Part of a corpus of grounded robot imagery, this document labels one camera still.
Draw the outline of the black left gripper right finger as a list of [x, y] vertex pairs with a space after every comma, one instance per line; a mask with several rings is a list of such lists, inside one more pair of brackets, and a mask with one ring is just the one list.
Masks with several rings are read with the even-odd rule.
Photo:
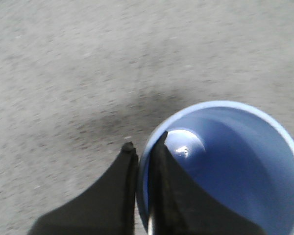
[[164, 132], [150, 152], [148, 234], [264, 235], [264, 229], [198, 186], [165, 145]]

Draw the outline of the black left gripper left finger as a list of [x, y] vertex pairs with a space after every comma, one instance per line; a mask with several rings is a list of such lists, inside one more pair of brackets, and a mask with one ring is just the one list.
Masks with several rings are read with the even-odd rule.
[[126, 142], [109, 168], [88, 189], [40, 216], [30, 235], [132, 235], [138, 155]]

